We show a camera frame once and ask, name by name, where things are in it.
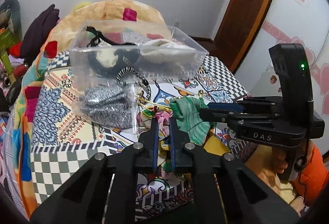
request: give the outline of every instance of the bracelet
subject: bracelet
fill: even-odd
[[[124,75],[124,73],[126,72],[133,72],[134,75],[136,77],[138,77],[139,79],[141,79],[140,81],[138,81],[138,84],[142,87],[142,85],[146,88],[146,100],[149,100],[151,98],[151,87],[148,83],[148,81],[146,80],[145,77],[143,77],[135,68],[132,68],[131,66],[126,66],[124,68],[122,68],[118,75],[116,76],[116,83],[118,84],[123,84],[123,86],[126,85],[125,81],[121,81],[122,76]]]

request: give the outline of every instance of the person's arm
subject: person's arm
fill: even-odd
[[[288,167],[285,157],[285,151],[272,148],[273,168],[277,173],[283,173]],[[298,176],[292,183],[298,193],[304,196],[305,205],[310,206],[314,203],[328,181],[329,172],[324,166],[321,153],[314,143],[310,142],[307,153],[307,165],[301,172],[300,180]]]

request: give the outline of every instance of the wooden door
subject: wooden door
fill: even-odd
[[[212,55],[231,70],[244,45],[264,0],[231,0],[214,39]]]

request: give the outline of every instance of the patterned tablecloth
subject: patterned tablecloth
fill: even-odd
[[[151,101],[160,104],[168,104],[169,99],[177,96],[198,97],[199,90],[206,93],[205,103],[232,102],[248,94],[225,65],[212,56],[206,56],[193,79],[168,79],[150,85]],[[73,114],[71,106],[77,95],[69,55],[64,51],[48,65],[34,116],[30,159],[39,204],[95,153],[120,153],[137,141],[136,135],[127,131],[88,124]],[[215,134],[242,160],[255,148],[252,143],[236,139],[226,124],[218,124]],[[158,170],[157,176],[138,176],[136,220],[174,209],[193,198],[191,185],[183,176],[173,174],[169,163],[165,162]]]

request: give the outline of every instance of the orange sleeve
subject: orange sleeve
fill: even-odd
[[[319,149],[315,145],[310,163],[301,173],[300,182],[298,181],[298,176],[292,183],[296,187],[298,193],[304,196],[305,205],[311,206],[329,180],[329,172],[324,166]]]

